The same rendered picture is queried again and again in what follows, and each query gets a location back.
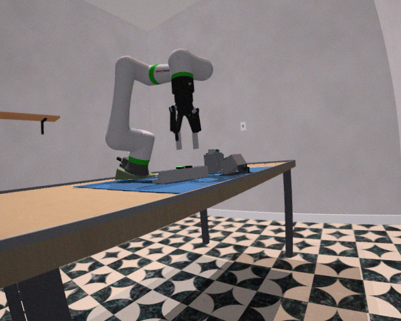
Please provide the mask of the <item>dark table edge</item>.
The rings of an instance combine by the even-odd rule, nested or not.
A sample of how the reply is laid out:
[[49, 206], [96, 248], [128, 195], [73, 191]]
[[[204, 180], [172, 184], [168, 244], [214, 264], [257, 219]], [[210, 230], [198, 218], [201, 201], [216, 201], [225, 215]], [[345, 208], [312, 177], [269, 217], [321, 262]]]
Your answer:
[[[286, 163], [284, 163], [284, 162], [286, 162]], [[269, 162], [259, 162], [259, 163], [247, 163], [248, 165], [263, 164], [263, 163], [283, 163], [283, 164], [276, 165], [274, 167], [263, 169], [263, 170], [260, 170], [260, 171], [254, 172], [254, 173], [250, 173], [248, 175], [243, 175], [243, 176], [240, 176], [240, 177], [237, 177], [234, 179], [230, 179], [227, 181], [223, 181], [220, 183], [216, 183], [213, 185], [209, 185], [206, 187], [202, 187], [199, 189], [195, 189], [192, 191], [187, 191], [185, 193], [180, 193], [180, 194], [173, 195], [170, 197], [165, 197], [163, 199], [158, 199], [155, 201], [143, 203], [140, 205], [135, 205], [132, 207], [127, 207], [124, 209], [112, 211], [109, 213], [104, 213], [101, 215], [96, 215], [93, 217], [88, 217], [85, 219], [80, 219], [77, 221], [71, 221], [68, 223], [63, 223], [63, 224], [55, 225], [52, 227], [46, 227], [43, 229], [30, 231], [30, 232], [22, 233], [19, 235], [5, 237], [5, 238], [0, 239], [0, 252], [7, 251], [10, 249], [15, 249], [15, 248], [29, 245], [32, 243], [37, 243], [39, 241], [44, 241], [46, 239], [51, 239], [51, 238], [65, 235], [68, 233], [73, 233], [76, 231], [80, 231], [83, 229], [87, 229], [90, 227], [94, 227], [97, 225], [101, 225], [101, 224], [115, 221], [118, 219], [122, 219], [125, 217], [129, 217], [131, 215], [149, 211], [151, 209], [169, 205], [169, 204], [175, 203], [177, 201], [181, 201], [181, 200], [184, 200], [184, 199], [187, 199], [190, 197], [194, 197], [194, 196], [197, 196], [197, 195], [200, 195], [200, 194], [203, 194], [203, 193], [206, 193], [206, 192], [209, 192], [209, 191], [212, 191], [212, 190], [248, 179], [250, 177], [260, 175], [267, 171], [271, 171], [273, 169], [282, 167], [284, 165], [288, 165], [289, 163], [293, 163], [293, 162], [295, 162], [295, 160], [280, 160], [280, 161], [269, 161]], [[95, 181], [105, 181], [105, 180], [109, 180], [109, 179], [115, 179], [115, 177], [109, 177], [109, 178], [103, 178], [103, 179], [93, 179], [93, 180], [87, 180], [87, 181], [77, 181], [77, 182], [71, 182], [71, 183], [61, 183], [61, 184], [55, 184], [55, 185], [45, 185], [45, 186], [39, 186], [39, 187], [28, 187], [28, 188], [22, 188], [22, 189], [12, 189], [12, 190], [0, 191], [0, 194], [12, 193], [12, 192], [18, 192], [18, 191], [28, 191], [28, 190], [34, 190], [34, 189], [44, 189], [44, 188], [49, 188], [49, 187], [59, 187], [59, 186], [64, 186], [64, 185], [74, 185], [74, 184], [80, 184], [80, 183], [89, 183], [89, 182], [95, 182]]]

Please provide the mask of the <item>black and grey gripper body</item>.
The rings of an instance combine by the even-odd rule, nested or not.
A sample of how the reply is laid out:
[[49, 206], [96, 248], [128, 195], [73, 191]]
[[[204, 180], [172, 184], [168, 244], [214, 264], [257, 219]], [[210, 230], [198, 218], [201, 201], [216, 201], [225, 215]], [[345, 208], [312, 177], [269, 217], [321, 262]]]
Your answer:
[[175, 106], [177, 107], [176, 110], [179, 114], [181, 114], [181, 112], [182, 112], [182, 107], [186, 106], [184, 116], [190, 115], [190, 113], [188, 111], [188, 107], [190, 106], [192, 108], [192, 110], [194, 108], [194, 106], [192, 105], [192, 102], [193, 102], [192, 92], [187, 92], [187, 91], [177, 92], [174, 95], [174, 101], [176, 103]]

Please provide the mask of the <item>blue flat mat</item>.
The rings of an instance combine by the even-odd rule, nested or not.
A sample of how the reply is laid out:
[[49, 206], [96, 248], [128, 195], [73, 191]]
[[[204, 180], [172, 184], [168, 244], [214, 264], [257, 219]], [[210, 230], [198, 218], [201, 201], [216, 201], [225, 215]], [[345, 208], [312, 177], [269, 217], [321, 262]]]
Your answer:
[[180, 194], [180, 193], [185, 193], [187, 191], [192, 191], [195, 189], [213, 185], [216, 183], [220, 183], [223, 181], [227, 181], [230, 179], [234, 179], [243, 175], [248, 175], [250, 173], [243, 173], [240, 175], [221, 175], [221, 174], [224, 174], [224, 172], [222, 171], [217, 174], [209, 174], [208, 177], [203, 177], [203, 178], [190, 179], [185, 181], [177, 181], [164, 184], [159, 183], [159, 185], [150, 183], [148, 181], [139, 181], [138, 179], [133, 179], [133, 180], [117, 180], [117, 182], [122, 183], [125, 186], [111, 183], [110, 181], [108, 181], [103, 183], [97, 183], [103, 187], [93, 184], [82, 185], [85, 187], [81, 186], [74, 186], [74, 187], [89, 188], [89, 189], [105, 189], [105, 190], [115, 190], [115, 191], [134, 191], [134, 192], [145, 192], [145, 193]]

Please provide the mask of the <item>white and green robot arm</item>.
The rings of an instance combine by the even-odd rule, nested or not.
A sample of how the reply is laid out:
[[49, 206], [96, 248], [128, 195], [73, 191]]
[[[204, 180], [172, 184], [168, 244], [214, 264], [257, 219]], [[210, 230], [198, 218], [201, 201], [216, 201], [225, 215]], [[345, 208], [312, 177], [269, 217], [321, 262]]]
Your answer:
[[129, 157], [116, 159], [127, 173], [146, 176], [155, 136], [129, 127], [130, 101], [134, 81], [147, 86], [172, 83], [172, 93], [194, 92], [194, 80], [205, 81], [213, 73], [212, 63], [186, 49], [176, 49], [168, 64], [148, 65], [130, 56], [120, 57], [115, 65], [112, 109], [106, 131], [106, 144], [114, 150], [130, 151]]

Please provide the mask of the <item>white sloping button panel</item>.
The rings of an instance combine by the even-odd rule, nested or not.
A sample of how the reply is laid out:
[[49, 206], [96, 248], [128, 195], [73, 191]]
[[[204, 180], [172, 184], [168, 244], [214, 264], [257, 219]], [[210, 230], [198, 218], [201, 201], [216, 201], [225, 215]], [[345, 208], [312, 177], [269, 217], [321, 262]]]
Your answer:
[[[240, 175], [243, 173], [250, 173], [249, 167], [241, 154], [231, 154], [219, 163], [224, 174], [221, 175]], [[236, 172], [238, 169], [238, 172]], [[247, 171], [248, 170], [248, 171]]]

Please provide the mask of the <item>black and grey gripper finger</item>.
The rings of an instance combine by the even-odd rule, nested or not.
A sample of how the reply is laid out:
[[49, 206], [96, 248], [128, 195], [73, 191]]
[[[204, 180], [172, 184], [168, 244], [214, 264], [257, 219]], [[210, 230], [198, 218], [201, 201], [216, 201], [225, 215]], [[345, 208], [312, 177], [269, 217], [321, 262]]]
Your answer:
[[181, 114], [177, 113], [177, 119], [176, 119], [176, 106], [171, 106], [169, 107], [170, 110], [170, 131], [175, 133], [175, 140], [176, 140], [176, 149], [181, 150], [182, 149], [182, 142], [181, 142], [181, 133], [180, 133], [180, 128], [182, 124], [182, 118], [184, 116], [184, 112], [186, 110], [186, 106], [182, 107], [182, 112]]
[[189, 106], [188, 111], [190, 116], [186, 116], [188, 118], [188, 122], [190, 124], [192, 130], [192, 143], [193, 149], [197, 149], [198, 147], [198, 132], [201, 131], [201, 123], [199, 118], [199, 108], [192, 108]]

